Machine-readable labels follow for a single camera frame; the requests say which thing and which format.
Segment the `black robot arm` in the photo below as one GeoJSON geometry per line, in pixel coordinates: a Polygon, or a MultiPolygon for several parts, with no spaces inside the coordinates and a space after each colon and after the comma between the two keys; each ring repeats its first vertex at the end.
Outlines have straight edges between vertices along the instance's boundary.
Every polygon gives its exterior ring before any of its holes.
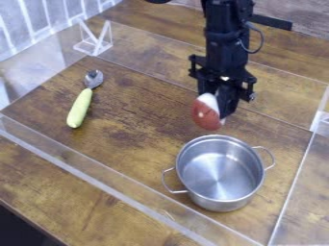
{"type": "Polygon", "coordinates": [[[206,56],[191,55],[188,76],[198,93],[215,97],[219,118],[235,112],[239,100],[253,99],[257,78],[247,72],[251,0],[202,0],[206,17],[206,56]]]}

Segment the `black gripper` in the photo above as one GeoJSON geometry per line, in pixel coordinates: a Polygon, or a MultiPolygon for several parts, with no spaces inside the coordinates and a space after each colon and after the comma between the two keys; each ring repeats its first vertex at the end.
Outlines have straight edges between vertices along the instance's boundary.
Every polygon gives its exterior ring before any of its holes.
{"type": "Polygon", "coordinates": [[[191,55],[188,76],[198,81],[198,93],[216,95],[219,118],[235,112],[239,100],[254,98],[255,77],[247,72],[249,30],[226,34],[204,32],[206,56],[191,55]]]}

